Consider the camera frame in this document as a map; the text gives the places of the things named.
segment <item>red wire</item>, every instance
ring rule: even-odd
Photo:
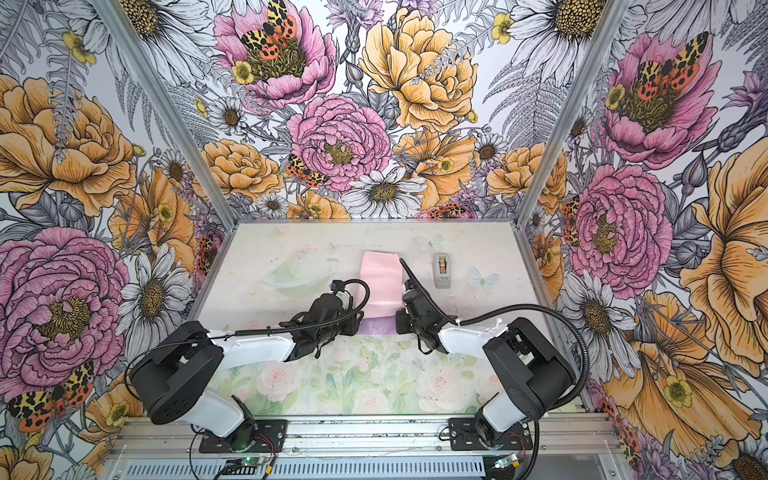
[[[523,450],[522,457],[520,458],[520,461],[522,462],[525,460],[525,442],[523,442],[523,438],[514,432],[509,432],[509,436],[515,436],[520,439],[520,448]]]

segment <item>pink cloth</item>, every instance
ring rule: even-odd
[[[368,283],[371,297],[363,310],[366,319],[387,319],[395,325],[395,313],[402,308],[402,266],[396,253],[364,252],[360,262],[359,278]],[[365,296],[360,287],[355,295],[359,303]]]

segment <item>white butterfly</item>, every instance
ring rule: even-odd
[[[442,235],[438,235],[431,240],[427,240],[421,235],[416,235],[416,241],[422,246],[422,252],[429,251],[430,248],[438,252],[445,250],[445,247],[442,245]]]
[[[487,291],[492,292],[496,283],[498,283],[499,278],[500,276],[498,273],[493,273],[483,278],[483,275],[480,274],[480,270],[474,267],[469,269],[469,286],[481,286]]]

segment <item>orange flower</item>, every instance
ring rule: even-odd
[[[51,98],[60,93],[41,78],[22,87],[0,75],[0,191],[25,194],[18,209],[37,203],[45,189],[67,192],[96,217],[136,187],[134,148],[98,100],[78,91],[72,132],[57,152]]]
[[[438,55],[453,46],[453,34],[435,30],[434,22],[418,10],[406,14],[405,8],[397,12],[394,33],[382,23],[368,30],[360,67],[376,81],[371,90],[395,95],[401,127],[445,133],[472,110],[478,66],[467,55],[437,74],[426,74]]]
[[[288,218],[302,218],[302,213],[321,220],[349,218],[346,208],[338,200],[318,195],[314,190],[308,190],[305,195],[296,198],[300,208],[288,207]]]
[[[189,204],[176,193],[160,168],[153,170],[151,180],[142,176],[140,191],[118,197],[108,223],[114,238],[112,246],[157,254],[163,243],[168,243],[176,247],[176,260],[191,272],[196,242]]]
[[[723,361],[752,376],[768,361],[768,138],[710,170],[708,211],[697,220],[714,232],[709,254],[680,272],[690,304],[707,316],[707,338]]]
[[[712,435],[722,435],[725,449],[715,465],[728,465],[739,455],[737,440],[760,435],[760,422],[750,420],[752,410],[725,391],[733,387],[722,367],[704,361],[713,346],[705,325],[672,293],[647,291],[639,301],[639,328],[627,334],[642,367],[633,379],[619,370],[621,378],[605,383],[605,392],[629,423],[656,439],[674,430],[677,455],[690,458]],[[737,386],[747,389],[743,382]]]
[[[525,192],[531,184],[541,154],[544,153],[544,143],[536,144],[530,149],[522,147],[511,151],[499,158],[503,168],[497,168],[488,174],[488,192],[491,195],[514,195]],[[547,177],[547,183],[538,201],[549,215],[554,215],[565,197],[565,169],[568,162],[565,153],[558,155],[558,161]]]
[[[53,454],[32,446],[19,458],[15,447],[0,447],[0,478],[3,480],[51,480]]]
[[[533,240],[533,255],[536,258],[538,271],[544,277],[544,285],[547,287],[549,298],[554,302],[560,296],[563,288],[563,253],[562,241],[550,233],[546,237],[544,232]]]
[[[214,174],[224,196],[232,192],[247,195],[253,201],[264,194],[277,192],[285,187],[280,166],[245,142],[232,140],[211,142],[203,147],[203,158]],[[193,182],[197,195],[207,198],[197,178]]]
[[[86,442],[98,443],[117,434],[129,417],[143,414],[141,402],[128,392],[124,383],[118,383],[85,410],[85,416],[95,425],[82,430],[79,436]]]
[[[475,137],[471,135],[461,140],[450,135],[439,139],[435,132],[419,131],[400,137],[392,152],[403,163],[418,162],[411,178],[426,180],[427,189],[421,192],[422,210],[450,200],[462,189],[459,182],[466,185],[472,179],[472,165],[480,165]]]

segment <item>floral wallpaper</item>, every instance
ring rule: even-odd
[[[0,472],[95,480],[223,228],[89,5],[0,11]]]
[[[514,217],[605,1],[122,3],[236,216],[325,220]]]
[[[525,230],[635,477],[768,478],[768,3],[630,11]]]

